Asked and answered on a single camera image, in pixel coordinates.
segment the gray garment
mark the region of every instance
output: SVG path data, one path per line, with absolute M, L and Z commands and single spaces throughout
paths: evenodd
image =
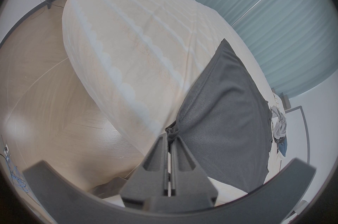
M 268 174 L 272 113 L 224 39 L 167 129 L 179 134 L 207 175 L 251 192 Z
M 273 112 L 273 118 L 278 117 L 278 121 L 273 128 L 273 136 L 279 140 L 286 135 L 286 118 L 276 106 L 272 106 L 271 111 Z

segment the bed sheet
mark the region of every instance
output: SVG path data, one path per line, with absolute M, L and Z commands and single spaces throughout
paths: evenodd
M 224 38 L 269 106 L 276 105 L 242 39 L 217 11 L 194 0 L 67 0 L 62 31 L 70 62 L 87 92 L 143 155 L 175 120 Z M 273 143 L 266 181 L 279 171 L 275 147 L 277 151 Z M 243 194 L 229 195 L 225 184 L 216 185 L 221 203 Z

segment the baseboard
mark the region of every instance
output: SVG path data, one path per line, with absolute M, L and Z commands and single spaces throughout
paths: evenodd
M 14 32 L 14 30 L 19 27 L 19 25 L 26 20 L 31 14 L 35 13 L 36 11 L 38 11 L 39 9 L 41 9 L 42 7 L 44 7 L 45 5 L 47 5 L 47 2 L 44 1 L 40 4 L 38 4 L 36 7 L 34 7 L 33 9 L 31 9 L 30 11 L 28 11 L 25 15 L 23 15 L 22 18 L 20 18 L 13 27 L 11 27 L 11 29 L 8 31 L 8 33 L 6 33 L 5 37 L 2 39 L 1 43 L 0 43 L 0 48 L 2 47 L 2 45 L 5 43 L 5 41 L 8 39 L 8 37 L 12 34 L 12 32 Z

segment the curtain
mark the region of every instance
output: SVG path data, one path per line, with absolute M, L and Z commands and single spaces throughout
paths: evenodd
M 331 0 L 196 1 L 230 25 L 237 21 L 233 28 L 277 94 L 299 95 L 338 68 L 338 15 Z

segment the wooden floor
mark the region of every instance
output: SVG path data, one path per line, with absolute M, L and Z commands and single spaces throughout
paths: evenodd
M 41 159 L 79 188 L 125 176 L 142 161 L 75 74 L 62 40 L 57 0 L 27 18 L 0 49 L 0 132 L 12 162 Z

